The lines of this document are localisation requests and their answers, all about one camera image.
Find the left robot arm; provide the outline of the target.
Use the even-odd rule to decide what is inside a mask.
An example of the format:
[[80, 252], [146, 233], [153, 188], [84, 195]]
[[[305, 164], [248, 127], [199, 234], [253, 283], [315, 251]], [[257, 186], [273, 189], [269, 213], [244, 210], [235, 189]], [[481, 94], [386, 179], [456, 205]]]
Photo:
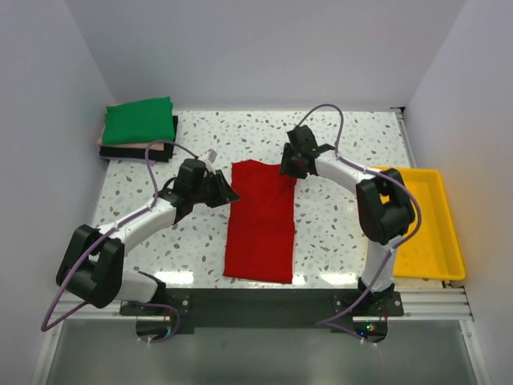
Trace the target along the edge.
[[99, 309], [113, 301], [137, 302], [147, 314], [158, 314], [169, 303], [165, 284], [150, 274], [124, 271], [124, 258], [155, 233], [176, 225], [195, 205], [216, 208], [239, 198], [222, 171], [206, 160], [186, 159], [177, 176], [140, 209], [102, 227], [79, 226], [56, 283]]

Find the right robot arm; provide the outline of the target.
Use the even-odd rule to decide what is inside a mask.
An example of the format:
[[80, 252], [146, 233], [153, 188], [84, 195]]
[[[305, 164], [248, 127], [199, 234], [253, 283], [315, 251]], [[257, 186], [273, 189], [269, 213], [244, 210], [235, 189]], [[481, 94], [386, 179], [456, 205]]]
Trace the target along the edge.
[[406, 238], [416, 214], [412, 194], [396, 168], [367, 168], [319, 145], [307, 126], [287, 132], [280, 174], [304, 180], [319, 176], [346, 188], [356, 197], [358, 220], [368, 239], [366, 264], [358, 285], [359, 310], [374, 315], [394, 290], [393, 269], [398, 246]]

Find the red t shirt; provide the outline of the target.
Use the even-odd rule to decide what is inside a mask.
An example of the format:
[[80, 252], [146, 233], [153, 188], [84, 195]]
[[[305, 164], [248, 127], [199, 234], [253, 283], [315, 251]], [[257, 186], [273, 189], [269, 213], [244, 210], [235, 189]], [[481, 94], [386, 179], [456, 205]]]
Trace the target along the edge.
[[232, 165], [231, 204], [224, 276], [290, 284], [295, 238], [297, 180], [280, 174], [278, 164], [245, 160]]

